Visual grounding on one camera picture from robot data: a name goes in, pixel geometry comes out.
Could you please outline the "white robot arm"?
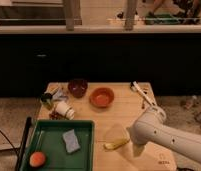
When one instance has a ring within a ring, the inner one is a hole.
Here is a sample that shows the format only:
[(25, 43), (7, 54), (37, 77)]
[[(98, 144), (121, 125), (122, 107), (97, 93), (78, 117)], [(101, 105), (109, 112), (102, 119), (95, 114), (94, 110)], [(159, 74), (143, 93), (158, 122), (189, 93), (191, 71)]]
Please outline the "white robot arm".
[(181, 131), (164, 124), (165, 111), (159, 106), (148, 107), (127, 128), (134, 145), (153, 142), (201, 164), (201, 135)]

